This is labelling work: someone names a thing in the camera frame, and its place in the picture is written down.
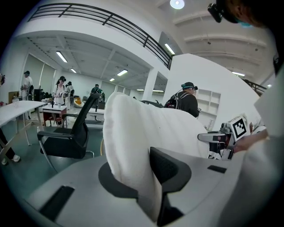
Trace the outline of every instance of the balcony railing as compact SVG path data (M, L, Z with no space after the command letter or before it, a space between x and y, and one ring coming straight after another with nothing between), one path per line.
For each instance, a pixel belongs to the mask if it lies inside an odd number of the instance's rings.
M243 79L243 81L245 81L252 89L254 89L254 91L261 96L265 91L266 91L266 87L263 87L261 85L258 85L256 83L253 83L247 79Z
M94 20L102 23L103 26L110 26L120 32L126 33L137 40L141 45L160 59L169 69L172 57L154 40L147 32L139 28L129 20L112 13L108 10L95 6L76 3L56 3L39 6L30 20L41 17L79 17L84 20Z

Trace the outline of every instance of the white pillar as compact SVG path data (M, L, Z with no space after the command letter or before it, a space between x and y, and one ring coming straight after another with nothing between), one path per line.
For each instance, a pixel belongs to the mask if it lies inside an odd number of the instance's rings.
M142 100L148 100L148 101L151 100L157 74L158 74L157 69L155 68L150 69Z

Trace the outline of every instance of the white sleeve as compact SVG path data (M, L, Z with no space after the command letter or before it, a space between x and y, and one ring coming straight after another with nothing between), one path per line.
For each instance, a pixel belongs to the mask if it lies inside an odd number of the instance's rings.
M57 85L55 85L53 88L53 94L56 94L56 92L57 92Z

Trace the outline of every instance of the white shelf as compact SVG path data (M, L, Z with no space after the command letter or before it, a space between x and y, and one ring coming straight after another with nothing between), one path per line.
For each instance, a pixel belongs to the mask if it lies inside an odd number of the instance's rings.
M204 89L199 89L198 91L197 102L198 107L201 108L198 120L204 125L204 127L209 127L207 130L210 131L212 130L217 118L221 94Z
M205 113L205 114L210 114L210 115L213 115L213 116L217 116L216 114L214 114L214 113L210 113L210 112L207 112L207 111L203 111L203 110L201 110L201 112L200 113Z
M204 99L201 99L201 98L197 98L197 101L210 102L210 101L208 101L208 100L204 100Z

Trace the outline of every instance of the white table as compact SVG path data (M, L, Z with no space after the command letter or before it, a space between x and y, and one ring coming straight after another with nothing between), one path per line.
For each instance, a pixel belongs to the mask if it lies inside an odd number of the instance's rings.
M63 114L67 114L67 106L61 106L59 108L58 105L53 105L53 107L47 105L47 106L42 107L42 109L43 109L43 120L44 120L45 126L46 126L45 122L48 121L50 118L49 113L53 115L54 120L55 120L56 114L59 114L61 118Z
M31 145L28 139L27 129L32 125L32 122L39 123L40 129L43 130L43 126L41 124L41 120L39 116L39 107L43 105L44 105L43 102L19 101L18 108L16 108L14 104L9 104L9 105L6 105L0 108L0 127L2 127L3 125L7 124L9 121L16 118L15 136L10 141L8 141L7 144L4 144L4 142L0 139L0 144L2 146L2 149L0 152L0 161L4 158L6 152L11 148L12 144L15 142L15 140L19 137L19 135L22 132L25 132L28 145L29 146ZM25 113L32 109L36 109L38 121L28 121L29 123L26 124ZM19 118L18 117L20 115L23 115L24 127L19 130Z
M90 108L88 114L92 114L93 116L103 116L105 114L105 110L97 109L96 112L95 108Z

